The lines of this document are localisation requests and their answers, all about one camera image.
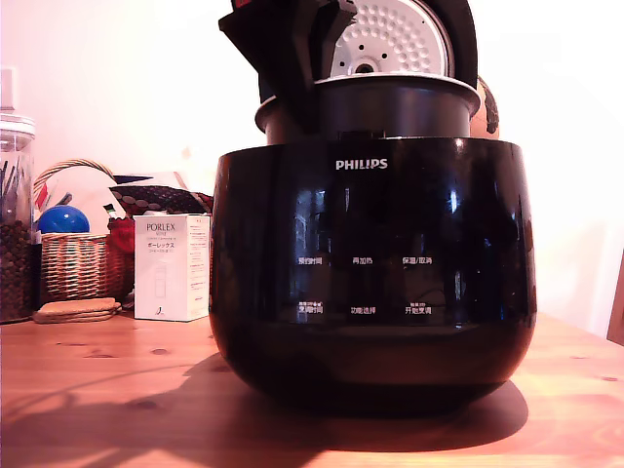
blue ball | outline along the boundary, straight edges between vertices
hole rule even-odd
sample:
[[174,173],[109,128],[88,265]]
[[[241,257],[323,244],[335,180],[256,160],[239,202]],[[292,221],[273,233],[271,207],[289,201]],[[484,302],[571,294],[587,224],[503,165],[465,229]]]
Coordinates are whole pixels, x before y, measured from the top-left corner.
[[89,220],[80,210],[69,205],[60,205],[46,210],[39,218],[42,234],[51,232],[89,232]]

black inner pot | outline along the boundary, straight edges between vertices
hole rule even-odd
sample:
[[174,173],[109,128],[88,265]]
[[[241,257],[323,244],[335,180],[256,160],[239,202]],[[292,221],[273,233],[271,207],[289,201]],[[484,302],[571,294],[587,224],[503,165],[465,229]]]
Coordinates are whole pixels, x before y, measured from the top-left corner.
[[304,132],[275,97],[255,121],[268,144],[322,137],[468,137],[481,98],[459,81],[427,74],[367,73],[319,81],[315,85],[320,130]]

coaster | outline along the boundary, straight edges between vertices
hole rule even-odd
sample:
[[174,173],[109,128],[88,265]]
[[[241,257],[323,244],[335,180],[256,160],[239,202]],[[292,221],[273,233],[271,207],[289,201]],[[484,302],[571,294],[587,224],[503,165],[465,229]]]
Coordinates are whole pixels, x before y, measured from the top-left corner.
[[60,302],[49,302],[45,304],[39,313],[42,314],[74,314],[78,312],[96,312],[102,310],[111,310],[115,308],[115,299],[112,297],[104,299],[86,299],[86,300],[63,300]]
[[39,312],[32,316],[32,320],[37,324],[68,324],[81,322],[101,322],[114,316],[119,308],[114,310],[101,310],[95,312],[78,312],[75,314],[50,315]]
[[79,323],[88,323],[88,322],[103,322],[105,320],[111,319],[115,314],[107,312],[102,315],[87,315],[83,317],[67,317],[63,319],[51,319],[48,317],[37,317],[35,314],[32,317],[32,320],[39,325],[60,325],[60,324],[79,324]]

product box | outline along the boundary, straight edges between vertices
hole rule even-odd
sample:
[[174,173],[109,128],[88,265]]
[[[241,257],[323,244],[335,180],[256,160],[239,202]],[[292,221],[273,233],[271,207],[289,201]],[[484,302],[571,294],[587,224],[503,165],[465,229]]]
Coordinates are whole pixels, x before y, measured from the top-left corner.
[[208,315],[208,216],[135,216],[135,318],[190,322]]

basket handle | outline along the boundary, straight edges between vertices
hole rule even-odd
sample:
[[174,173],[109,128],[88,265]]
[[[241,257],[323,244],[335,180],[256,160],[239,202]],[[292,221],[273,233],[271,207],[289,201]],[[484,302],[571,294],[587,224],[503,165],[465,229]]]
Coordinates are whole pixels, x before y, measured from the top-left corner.
[[110,169],[102,164],[96,163],[95,161],[91,161],[89,159],[69,159],[67,161],[62,161],[60,163],[54,164],[48,170],[44,171],[37,177],[32,185],[34,199],[36,200],[39,198],[39,194],[41,193],[43,186],[54,174],[59,173],[60,171],[63,171],[65,169],[78,167],[97,169],[98,171],[105,173],[107,176],[115,180],[115,175],[110,171]]

